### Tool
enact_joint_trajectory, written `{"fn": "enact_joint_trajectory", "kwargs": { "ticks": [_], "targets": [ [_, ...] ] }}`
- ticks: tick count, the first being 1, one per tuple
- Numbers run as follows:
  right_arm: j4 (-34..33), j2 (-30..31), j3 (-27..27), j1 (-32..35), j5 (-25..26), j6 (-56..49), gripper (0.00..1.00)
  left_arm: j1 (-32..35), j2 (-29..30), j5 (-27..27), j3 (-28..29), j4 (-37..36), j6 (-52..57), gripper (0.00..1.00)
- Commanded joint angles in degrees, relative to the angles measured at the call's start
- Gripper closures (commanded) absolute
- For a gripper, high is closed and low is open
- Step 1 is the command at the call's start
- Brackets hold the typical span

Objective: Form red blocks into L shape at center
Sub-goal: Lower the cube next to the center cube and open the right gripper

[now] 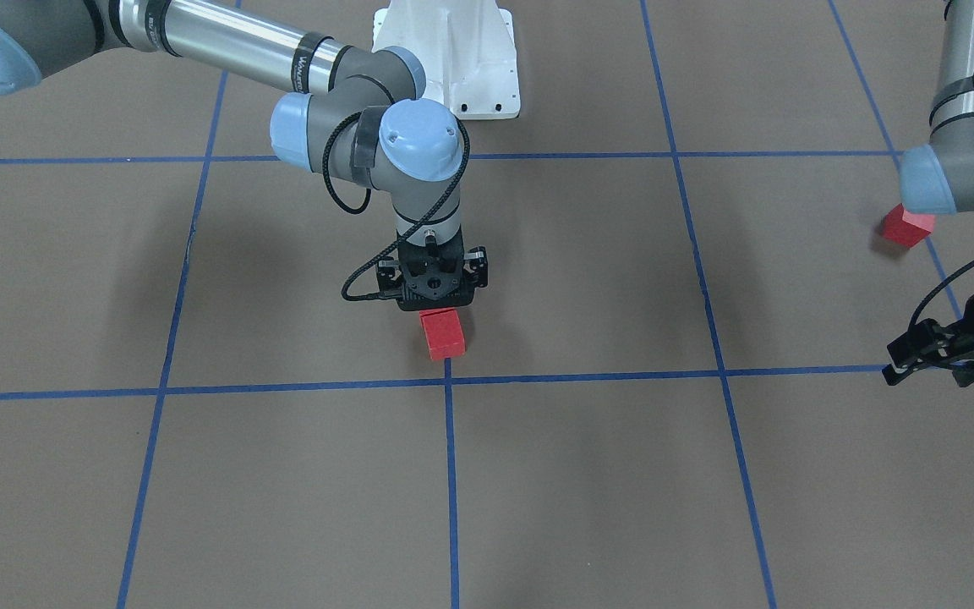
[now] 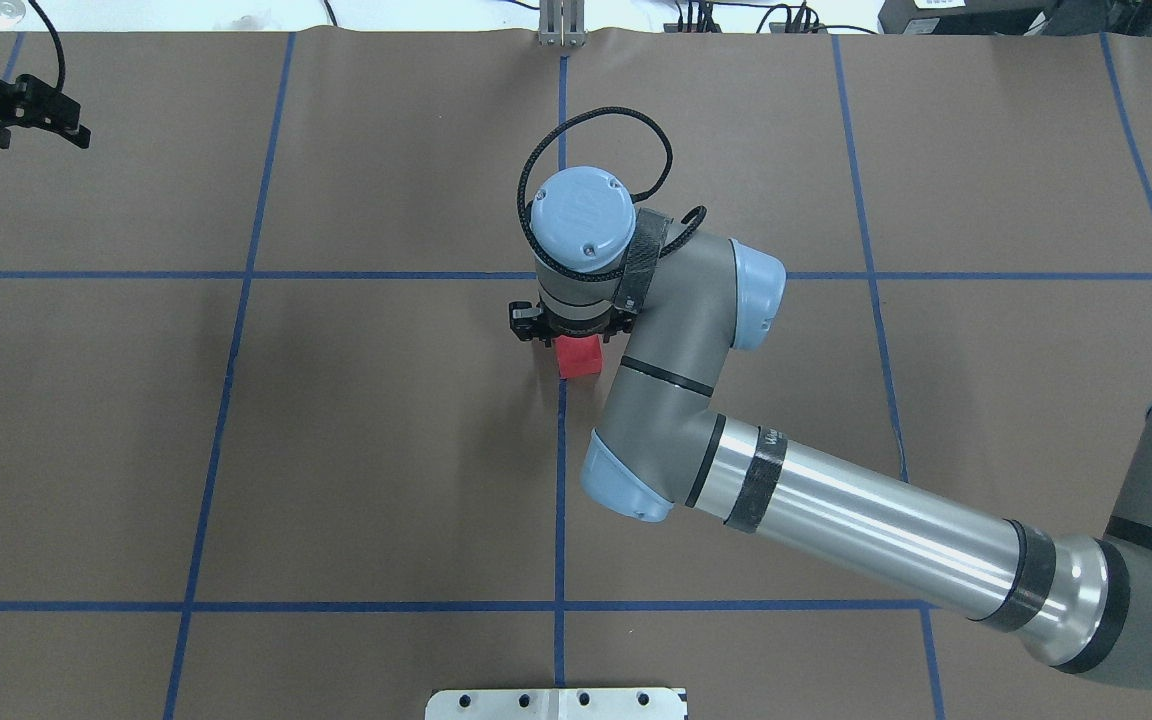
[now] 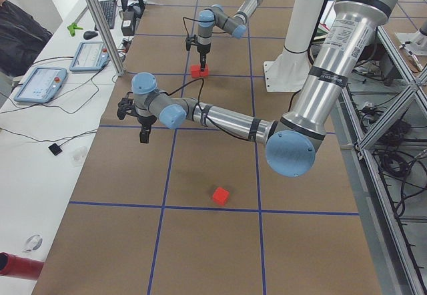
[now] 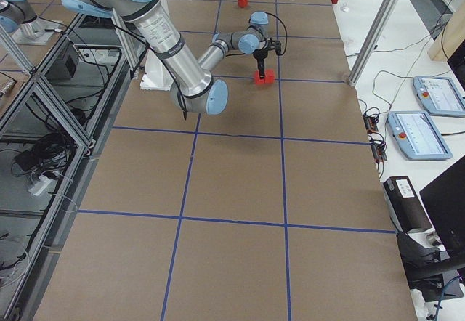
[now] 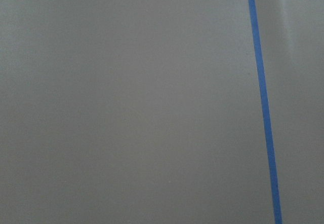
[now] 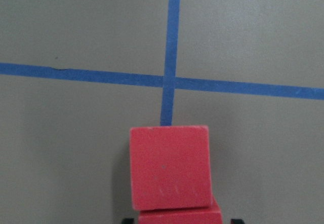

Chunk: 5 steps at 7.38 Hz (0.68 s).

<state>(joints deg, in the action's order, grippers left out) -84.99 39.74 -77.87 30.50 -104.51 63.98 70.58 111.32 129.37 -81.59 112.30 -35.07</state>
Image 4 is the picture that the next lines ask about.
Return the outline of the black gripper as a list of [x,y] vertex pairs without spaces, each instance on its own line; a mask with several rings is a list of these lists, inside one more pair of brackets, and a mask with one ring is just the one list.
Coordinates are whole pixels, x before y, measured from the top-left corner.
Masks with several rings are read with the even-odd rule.
[[257,61],[256,76],[260,79],[265,77],[265,59],[268,57],[269,49],[257,49],[253,52],[253,57]]

